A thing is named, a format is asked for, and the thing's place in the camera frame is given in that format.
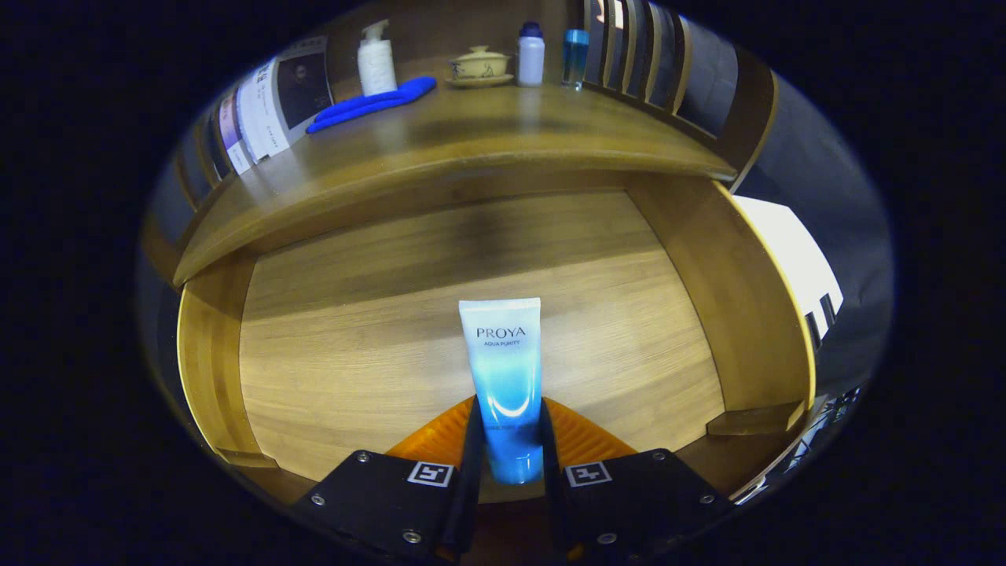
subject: magazine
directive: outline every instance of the magazine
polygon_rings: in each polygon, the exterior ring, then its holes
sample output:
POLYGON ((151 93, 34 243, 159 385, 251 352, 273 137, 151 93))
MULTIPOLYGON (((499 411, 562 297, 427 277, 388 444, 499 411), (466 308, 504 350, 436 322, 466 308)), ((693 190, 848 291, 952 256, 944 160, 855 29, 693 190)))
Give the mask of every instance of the magazine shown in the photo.
POLYGON ((310 120, 332 105, 325 71, 327 40, 310 37, 291 45, 237 88, 238 129, 254 163, 289 148, 304 136, 310 120))

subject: wooden panel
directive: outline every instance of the wooden panel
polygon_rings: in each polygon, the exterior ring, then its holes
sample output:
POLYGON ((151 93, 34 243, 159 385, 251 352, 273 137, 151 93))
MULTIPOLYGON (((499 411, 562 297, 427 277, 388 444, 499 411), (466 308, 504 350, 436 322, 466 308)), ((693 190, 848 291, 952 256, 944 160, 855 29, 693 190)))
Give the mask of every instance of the wooden panel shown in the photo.
POLYGON ((746 409, 743 411, 726 411, 709 421, 706 430, 709 434, 745 435, 771 434, 786 432, 793 428, 806 410, 807 403, 794 401, 775 407, 762 409, 746 409))
POLYGON ((660 71, 660 53, 663 50, 664 40, 664 19, 661 17, 659 8, 648 0, 641 0, 645 3, 643 14, 646 20, 643 25, 647 29, 647 55, 643 61, 643 74, 639 82, 639 100, 647 103, 653 97, 653 88, 657 84, 657 74, 660 71))
POLYGON ((681 103, 685 100, 688 75, 691 74, 691 30, 688 28, 688 22, 677 12, 667 10, 666 14, 674 26, 674 74, 668 86, 670 93, 667 96, 667 111, 677 115, 681 103))
MULTIPOLYGON (((171 164, 175 177, 178 179, 178 186, 182 191, 182 195, 185 196, 185 200, 189 203, 189 206, 193 210, 199 206, 195 201, 195 191, 192 190, 192 183, 189 182, 188 173, 185 171, 185 156, 182 155, 181 147, 179 146, 171 158, 171 164)), ((181 286, 184 280, 179 280, 178 286, 181 286)))
POLYGON ((674 455, 732 500, 786 455, 793 443, 800 440, 801 428, 748 436, 707 435, 674 455))
POLYGON ((294 505, 310 492, 317 482, 291 474, 281 467, 244 467, 235 469, 283 505, 294 505))
POLYGON ((721 184, 638 175, 627 189, 684 280, 727 411, 814 399, 807 323, 778 261, 721 184))
POLYGON ((361 226, 259 258, 240 336, 266 454, 321 480, 474 394, 459 300, 540 297, 542 394, 636 449, 724 410, 674 265, 622 190, 499 199, 361 226))
POLYGON ((584 192, 611 189, 621 182, 622 175, 619 171, 588 170, 555 173, 531 168, 512 175, 472 171, 471 175, 452 175, 438 181, 407 186, 390 194, 316 214, 261 237, 248 243, 247 248, 257 254, 262 254, 342 227, 503 196, 561 192, 567 191, 570 186, 584 192))
POLYGON ((779 81, 776 73, 750 51, 736 46, 737 87, 723 128, 713 147, 716 154, 737 169, 728 183, 736 191, 758 160, 776 121, 779 81))
POLYGON ((632 70, 636 65, 636 42, 639 39, 639 34, 644 33, 640 29, 641 22, 637 21, 636 9, 632 5, 635 1, 637 0, 621 0, 622 21, 625 28, 622 30, 622 91, 626 93, 629 92, 632 70))
POLYGON ((605 11, 602 14, 605 18, 605 33, 601 38, 602 50, 601 50, 601 76, 600 84, 601 86, 608 87, 609 82, 612 80, 612 69, 615 67, 615 39, 618 37, 619 32, 615 25, 618 23, 618 11, 619 8, 616 6, 616 0, 603 0, 605 11))
POLYGON ((185 400, 206 442, 235 465, 261 457, 241 398, 241 313, 255 260, 231 254, 187 282, 178 313, 178 369, 185 400))
POLYGON ((487 168, 686 172, 724 180, 734 172, 686 134, 596 92, 439 87, 406 107, 303 139, 221 185, 175 281, 280 228, 487 168))
POLYGON ((192 127, 192 137, 195 139, 195 151, 199 158, 199 170, 202 171, 202 175, 206 178, 206 182, 209 183, 210 188, 212 188, 219 184, 220 177, 217 176, 216 169, 213 168, 212 159, 206 152, 208 149, 207 144, 213 141, 206 139, 206 123, 208 121, 208 114, 196 121, 195 125, 192 127))
POLYGON ((161 226, 157 222, 157 217, 151 210, 147 211, 147 215, 140 227, 140 246, 147 255, 147 258, 150 259, 150 263, 154 265, 154 269, 161 275, 161 278, 175 293, 181 293, 181 290, 174 285, 172 276, 174 275, 175 268, 178 266, 178 261, 181 259, 182 253, 178 250, 178 246, 169 241, 164 235, 161 226))

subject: pump dispenser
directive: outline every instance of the pump dispenser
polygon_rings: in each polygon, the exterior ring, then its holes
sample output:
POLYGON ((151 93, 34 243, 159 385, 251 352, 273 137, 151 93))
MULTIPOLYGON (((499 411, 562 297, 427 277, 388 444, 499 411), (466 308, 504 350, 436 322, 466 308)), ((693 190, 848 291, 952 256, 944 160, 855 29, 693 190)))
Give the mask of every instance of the pump dispenser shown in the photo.
POLYGON ((365 97, 398 89, 398 82, 394 78, 394 62, 391 60, 391 41, 381 39, 385 27, 387 20, 363 28, 364 38, 360 41, 356 62, 365 97))

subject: bottle cap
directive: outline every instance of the bottle cap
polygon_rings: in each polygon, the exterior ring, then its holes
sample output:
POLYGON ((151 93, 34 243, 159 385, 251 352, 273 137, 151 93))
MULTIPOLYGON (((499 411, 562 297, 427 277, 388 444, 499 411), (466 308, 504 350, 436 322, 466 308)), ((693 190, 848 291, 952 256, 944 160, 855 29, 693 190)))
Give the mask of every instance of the bottle cap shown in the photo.
POLYGON ((360 45, 366 45, 368 43, 373 43, 375 41, 380 41, 380 36, 384 33, 384 28, 387 27, 387 20, 380 20, 377 23, 372 23, 363 28, 363 34, 366 38, 360 41, 360 45))
POLYGON ((521 37, 541 37, 541 26, 536 21, 525 21, 520 28, 521 37))
POLYGON ((569 43, 579 43, 580 45, 591 44, 591 34, 582 29, 567 29, 565 40, 569 43))

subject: book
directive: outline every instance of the book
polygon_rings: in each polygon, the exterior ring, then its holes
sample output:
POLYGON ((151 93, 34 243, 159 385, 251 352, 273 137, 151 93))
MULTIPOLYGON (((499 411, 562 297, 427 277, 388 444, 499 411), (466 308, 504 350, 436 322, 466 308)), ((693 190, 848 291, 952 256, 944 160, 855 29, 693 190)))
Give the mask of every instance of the book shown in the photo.
POLYGON ((230 92, 220 103, 220 111, 217 117, 220 125, 220 139, 223 141, 223 149, 230 159, 230 164, 234 172, 238 175, 247 171, 252 166, 252 154, 244 145, 243 136, 237 123, 237 90, 230 92))

